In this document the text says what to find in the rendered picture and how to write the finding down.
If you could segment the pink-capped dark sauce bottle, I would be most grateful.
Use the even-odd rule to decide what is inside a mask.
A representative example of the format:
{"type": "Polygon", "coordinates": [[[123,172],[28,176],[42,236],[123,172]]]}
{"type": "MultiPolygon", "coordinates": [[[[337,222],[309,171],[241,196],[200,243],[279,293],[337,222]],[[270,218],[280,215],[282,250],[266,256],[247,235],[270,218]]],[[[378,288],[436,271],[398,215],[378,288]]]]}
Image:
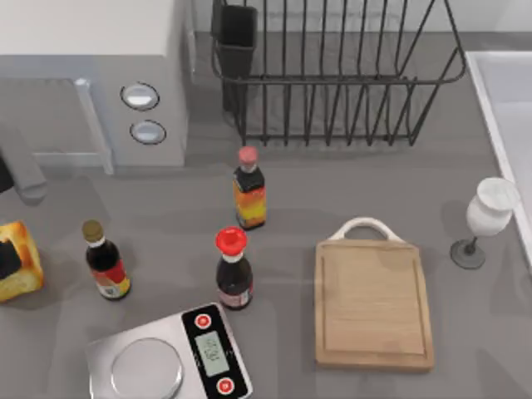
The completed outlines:
{"type": "Polygon", "coordinates": [[[259,153],[253,146],[239,149],[239,165],[233,173],[236,218],[244,230],[256,229],[267,219],[265,178],[259,168],[259,153]]]}

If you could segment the wooden cutting board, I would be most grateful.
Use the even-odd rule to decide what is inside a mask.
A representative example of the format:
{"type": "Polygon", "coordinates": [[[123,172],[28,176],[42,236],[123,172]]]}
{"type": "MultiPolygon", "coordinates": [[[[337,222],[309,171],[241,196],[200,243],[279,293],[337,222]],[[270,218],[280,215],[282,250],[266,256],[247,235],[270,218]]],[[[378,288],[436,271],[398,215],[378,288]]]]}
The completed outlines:
{"type": "Polygon", "coordinates": [[[434,367],[419,249],[382,221],[348,220],[316,246],[315,358],[399,372],[434,367]]]}

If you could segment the black cutlery holder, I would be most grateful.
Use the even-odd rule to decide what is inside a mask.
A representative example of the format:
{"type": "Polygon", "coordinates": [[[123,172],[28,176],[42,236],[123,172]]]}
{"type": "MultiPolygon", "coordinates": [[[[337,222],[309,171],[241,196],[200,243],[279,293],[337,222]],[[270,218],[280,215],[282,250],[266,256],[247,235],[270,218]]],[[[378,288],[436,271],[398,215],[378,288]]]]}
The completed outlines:
{"type": "Polygon", "coordinates": [[[244,5],[213,1],[211,35],[221,74],[228,79],[247,79],[257,43],[258,10],[244,5]]]}

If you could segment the pale microwave oven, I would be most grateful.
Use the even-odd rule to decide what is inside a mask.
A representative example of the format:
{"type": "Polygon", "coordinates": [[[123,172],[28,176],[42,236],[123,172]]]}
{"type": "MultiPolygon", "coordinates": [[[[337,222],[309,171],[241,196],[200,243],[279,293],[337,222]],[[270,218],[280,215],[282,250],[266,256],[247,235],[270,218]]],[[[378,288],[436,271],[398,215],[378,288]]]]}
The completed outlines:
{"type": "Polygon", "coordinates": [[[117,168],[179,168],[185,163],[188,0],[0,0],[0,78],[86,78],[117,168]],[[123,86],[144,82],[160,102],[135,111],[123,86]],[[130,126],[166,129],[142,145],[130,126]]]}

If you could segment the microwave oven door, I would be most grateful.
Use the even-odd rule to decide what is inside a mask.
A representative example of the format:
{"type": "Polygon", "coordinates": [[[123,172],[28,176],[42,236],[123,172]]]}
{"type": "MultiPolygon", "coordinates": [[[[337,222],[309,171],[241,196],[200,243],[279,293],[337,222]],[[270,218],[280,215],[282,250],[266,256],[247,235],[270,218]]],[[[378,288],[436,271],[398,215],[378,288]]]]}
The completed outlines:
{"type": "Polygon", "coordinates": [[[101,167],[85,108],[87,84],[0,78],[0,122],[19,133],[43,167],[101,167]]]}

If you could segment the gold-capped dark sauce bottle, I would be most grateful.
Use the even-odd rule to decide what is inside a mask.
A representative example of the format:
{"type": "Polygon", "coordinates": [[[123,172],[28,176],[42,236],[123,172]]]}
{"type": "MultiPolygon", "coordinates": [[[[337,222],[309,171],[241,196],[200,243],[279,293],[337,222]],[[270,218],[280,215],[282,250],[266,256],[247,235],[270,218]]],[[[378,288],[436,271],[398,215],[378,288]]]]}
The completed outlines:
{"type": "Polygon", "coordinates": [[[97,220],[85,221],[81,231],[87,243],[86,263],[101,296],[110,301],[124,298],[131,289],[131,281],[119,249],[105,236],[97,220]]]}

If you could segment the red-capped dark sauce bottle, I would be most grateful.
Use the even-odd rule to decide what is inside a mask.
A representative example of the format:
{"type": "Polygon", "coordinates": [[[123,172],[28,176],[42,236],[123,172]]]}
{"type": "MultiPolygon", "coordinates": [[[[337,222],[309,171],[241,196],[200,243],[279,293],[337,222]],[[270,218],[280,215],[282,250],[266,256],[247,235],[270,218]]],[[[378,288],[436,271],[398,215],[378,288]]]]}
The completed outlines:
{"type": "Polygon", "coordinates": [[[221,255],[216,269],[219,301],[228,309],[246,308],[254,292],[253,270],[244,254],[246,233],[240,227],[225,227],[217,233],[215,245],[221,255]]]}

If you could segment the toasted bread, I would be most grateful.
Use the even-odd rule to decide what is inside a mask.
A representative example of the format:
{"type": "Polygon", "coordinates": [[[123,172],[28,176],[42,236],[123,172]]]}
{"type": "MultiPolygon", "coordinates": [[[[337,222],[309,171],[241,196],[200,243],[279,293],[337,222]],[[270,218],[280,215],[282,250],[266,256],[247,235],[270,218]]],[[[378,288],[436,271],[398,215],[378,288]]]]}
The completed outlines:
{"type": "Polygon", "coordinates": [[[42,288],[38,248],[22,221],[0,225],[0,303],[42,288]]]}

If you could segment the white wine glass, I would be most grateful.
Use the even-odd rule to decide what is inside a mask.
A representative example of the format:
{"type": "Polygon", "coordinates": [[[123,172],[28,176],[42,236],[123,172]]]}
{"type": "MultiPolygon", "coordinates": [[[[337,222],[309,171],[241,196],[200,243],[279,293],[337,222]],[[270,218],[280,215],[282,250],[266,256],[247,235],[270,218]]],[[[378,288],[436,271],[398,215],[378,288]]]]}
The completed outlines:
{"type": "Polygon", "coordinates": [[[471,238],[457,240],[450,248],[454,264],[467,270],[481,268],[485,252],[478,240],[502,232],[519,203],[520,194],[513,182],[500,177],[483,179],[466,209],[465,221],[471,238]]]}

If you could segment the round microwave knob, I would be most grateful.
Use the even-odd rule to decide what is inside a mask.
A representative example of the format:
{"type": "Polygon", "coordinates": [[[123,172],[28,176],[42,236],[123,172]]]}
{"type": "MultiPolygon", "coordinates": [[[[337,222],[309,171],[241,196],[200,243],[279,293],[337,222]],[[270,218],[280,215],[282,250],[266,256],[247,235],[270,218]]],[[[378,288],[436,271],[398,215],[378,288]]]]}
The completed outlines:
{"type": "Polygon", "coordinates": [[[131,137],[142,145],[158,145],[166,139],[166,129],[157,121],[144,120],[130,126],[131,137]]]}
{"type": "Polygon", "coordinates": [[[126,106],[135,111],[152,110],[160,102],[158,91],[144,82],[123,86],[120,90],[120,97],[126,106]]]}

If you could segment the silver kitchen scale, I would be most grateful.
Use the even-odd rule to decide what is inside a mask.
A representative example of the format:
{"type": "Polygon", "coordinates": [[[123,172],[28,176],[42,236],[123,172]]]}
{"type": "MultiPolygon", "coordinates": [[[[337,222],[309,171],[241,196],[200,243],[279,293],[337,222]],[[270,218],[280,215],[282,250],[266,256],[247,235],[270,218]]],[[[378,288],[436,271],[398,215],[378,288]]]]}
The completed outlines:
{"type": "Polygon", "coordinates": [[[91,399],[250,399],[249,373],[217,303],[88,345],[91,399]]]}

